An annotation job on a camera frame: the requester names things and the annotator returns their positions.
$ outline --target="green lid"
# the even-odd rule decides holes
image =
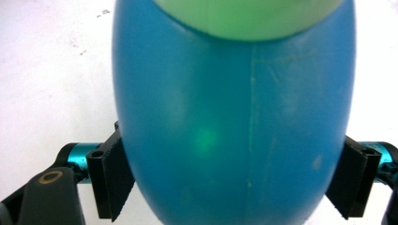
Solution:
[[[154,0],[165,12],[219,38],[265,40],[304,30],[343,0]]]

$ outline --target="blue container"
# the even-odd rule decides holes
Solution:
[[[352,0],[299,34],[211,37],[118,0],[121,135],[165,224],[300,224],[339,159],[354,80]]]

